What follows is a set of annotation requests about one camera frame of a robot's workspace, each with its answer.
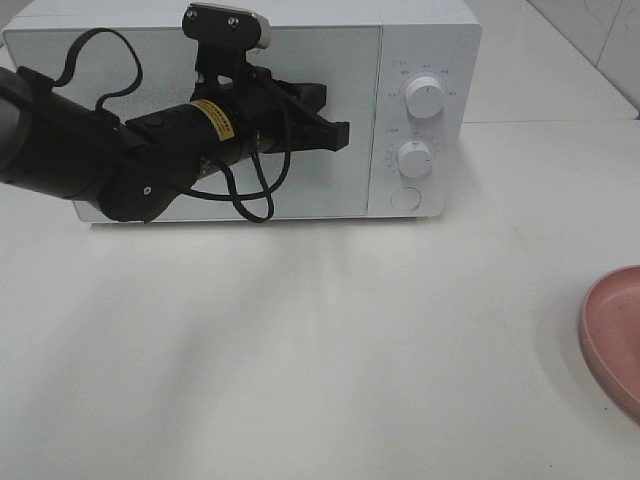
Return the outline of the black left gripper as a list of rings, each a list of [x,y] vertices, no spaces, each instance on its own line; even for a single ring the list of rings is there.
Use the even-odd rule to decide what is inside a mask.
[[[250,148],[260,153],[327,150],[349,144],[349,123],[330,122],[318,114],[326,106],[327,86],[274,79],[281,108],[261,83],[263,69],[255,68],[241,50],[200,47],[197,81],[189,99],[189,152],[222,159],[244,158]],[[288,98],[315,115],[294,115]],[[286,111],[290,136],[286,137]]]

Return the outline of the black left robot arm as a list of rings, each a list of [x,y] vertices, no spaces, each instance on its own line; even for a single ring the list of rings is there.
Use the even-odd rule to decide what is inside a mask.
[[[1,180],[70,201],[85,201],[117,222],[151,222],[186,196],[247,208],[271,200],[262,154],[336,152],[350,126],[322,117],[327,89],[276,80],[240,59],[229,84],[199,80],[182,104],[121,121],[104,97],[85,108],[59,94],[77,52],[50,78],[27,67],[1,73]]]

